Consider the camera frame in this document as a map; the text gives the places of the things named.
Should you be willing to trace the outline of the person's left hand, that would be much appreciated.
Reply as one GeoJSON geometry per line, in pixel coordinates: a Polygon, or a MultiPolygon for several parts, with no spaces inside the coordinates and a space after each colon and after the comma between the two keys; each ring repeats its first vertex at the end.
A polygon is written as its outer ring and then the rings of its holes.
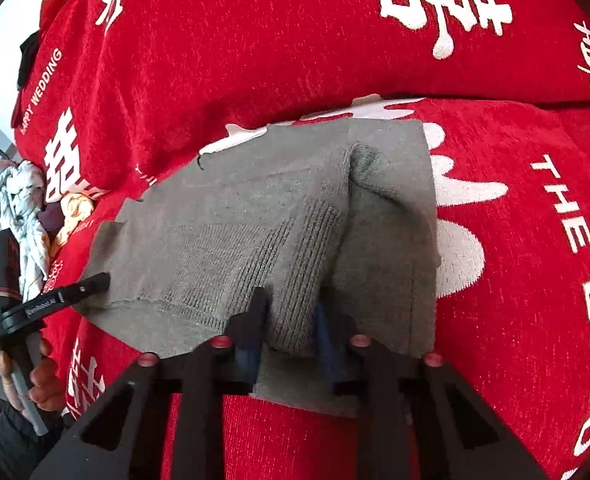
{"type": "MultiPolygon", "coordinates": [[[[51,358],[53,347],[48,339],[42,339],[40,344],[42,359],[30,373],[32,388],[28,392],[31,401],[38,408],[46,412],[60,412],[65,406],[65,387],[57,376],[57,364],[51,358]]],[[[4,352],[0,351],[0,377],[7,401],[19,413],[25,409],[14,386],[12,379],[12,361],[4,352]]]]}

